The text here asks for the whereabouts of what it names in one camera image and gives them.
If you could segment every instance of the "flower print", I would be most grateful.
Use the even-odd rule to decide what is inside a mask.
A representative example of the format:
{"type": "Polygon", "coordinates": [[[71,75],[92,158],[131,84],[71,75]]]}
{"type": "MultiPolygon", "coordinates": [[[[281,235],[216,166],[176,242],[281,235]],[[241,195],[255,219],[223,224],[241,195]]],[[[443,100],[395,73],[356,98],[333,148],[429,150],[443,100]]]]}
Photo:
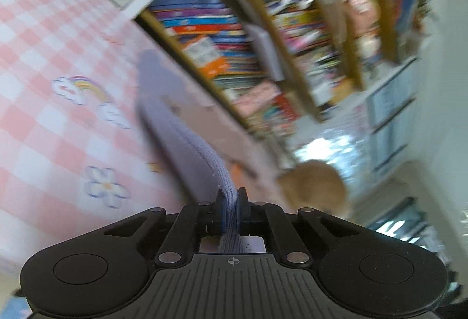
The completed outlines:
{"type": "Polygon", "coordinates": [[[101,198],[109,208],[120,208],[122,199],[130,198],[130,193],[116,182],[113,169],[89,166],[86,175],[90,181],[86,183],[86,193],[93,198],[101,198]]]}
{"type": "Polygon", "coordinates": [[[130,129],[130,123],[113,102],[107,101],[100,104],[98,107],[98,114],[106,121],[115,123],[117,126],[124,129],[130,129]]]}

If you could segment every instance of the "cloud print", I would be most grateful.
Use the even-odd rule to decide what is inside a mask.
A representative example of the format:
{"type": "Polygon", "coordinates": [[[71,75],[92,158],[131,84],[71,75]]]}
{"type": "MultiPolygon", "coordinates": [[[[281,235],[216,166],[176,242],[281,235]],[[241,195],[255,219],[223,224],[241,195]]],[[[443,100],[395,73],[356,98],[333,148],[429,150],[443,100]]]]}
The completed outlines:
{"type": "Polygon", "coordinates": [[[106,121],[115,123],[116,125],[124,128],[130,129],[130,123],[123,116],[120,109],[112,102],[105,102],[99,105],[98,107],[99,115],[106,121]]]}
{"type": "Polygon", "coordinates": [[[86,98],[83,92],[69,78],[60,77],[52,80],[51,86],[57,95],[63,96],[77,105],[86,105],[86,98]]]}

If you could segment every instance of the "rainbow print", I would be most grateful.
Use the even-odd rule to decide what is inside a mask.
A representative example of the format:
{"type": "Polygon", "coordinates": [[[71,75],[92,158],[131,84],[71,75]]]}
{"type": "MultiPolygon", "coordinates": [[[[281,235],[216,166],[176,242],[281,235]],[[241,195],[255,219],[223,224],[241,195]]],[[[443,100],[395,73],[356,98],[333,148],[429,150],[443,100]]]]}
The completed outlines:
{"type": "Polygon", "coordinates": [[[71,76],[70,81],[80,90],[91,90],[102,103],[111,102],[112,98],[99,83],[86,76],[71,76]]]}

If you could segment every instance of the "wooden shelf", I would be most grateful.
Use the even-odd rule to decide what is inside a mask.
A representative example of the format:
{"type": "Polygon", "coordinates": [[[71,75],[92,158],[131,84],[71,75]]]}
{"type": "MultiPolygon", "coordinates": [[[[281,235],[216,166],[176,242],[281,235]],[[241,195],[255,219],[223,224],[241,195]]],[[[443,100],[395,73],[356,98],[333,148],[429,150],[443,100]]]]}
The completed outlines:
{"type": "Polygon", "coordinates": [[[313,96],[309,93],[308,85],[300,70],[296,67],[293,56],[289,53],[283,38],[273,24],[271,17],[265,9],[264,0],[248,0],[252,14],[257,17],[261,26],[268,32],[273,41],[279,57],[282,60],[283,71],[287,77],[286,84],[298,94],[304,110],[311,114],[318,121],[322,121],[319,109],[317,108],[313,96]]]}
{"type": "Polygon", "coordinates": [[[354,43],[354,30],[352,22],[346,19],[346,40],[342,44],[343,55],[346,59],[347,74],[353,79],[354,85],[358,90],[364,90],[364,82],[360,69],[359,59],[357,58],[356,45],[354,43]]]}
{"type": "Polygon", "coordinates": [[[151,31],[155,34],[155,39],[159,42],[162,40],[166,47],[165,50],[169,52],[171,56],[203,87],[207,90],[223,107],[226,109],[233,118],[240,123],[247,131],[254,133],[254,128],[249,125],[247,120],[242,118],[229,100],[224,96],[222,91],[217,86],[203,75],[190,59],[189,56],[183,51],[181,44],[170,35],[167,34],[166,28],[159,22],[153,13],[148,9],[145,9],[139,15],[139,19],[143,22],[143,26],[146,26],[148,33],[151,31]]]}

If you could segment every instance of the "wall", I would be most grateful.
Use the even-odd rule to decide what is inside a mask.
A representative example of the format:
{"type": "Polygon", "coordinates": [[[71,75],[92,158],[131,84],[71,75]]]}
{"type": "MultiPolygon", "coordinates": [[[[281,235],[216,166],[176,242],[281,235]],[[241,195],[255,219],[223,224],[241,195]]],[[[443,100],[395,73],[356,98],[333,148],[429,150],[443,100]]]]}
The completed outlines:
{"type": "Polygon", "coordinates": [[[419,113],[410,154],[431,180],[431,193],[468,254],[460,225],[462,210],[468,209],[467,2],[435,0],[434,15],[427,20],[431,37],[421,53],[419,113]]]}
{"type": "Polygon", "coordinates": [[[11,293],[19,288],[19,286],[18,278],[0,272],[0,312],[6,301],[10,298],[11,293]]]}

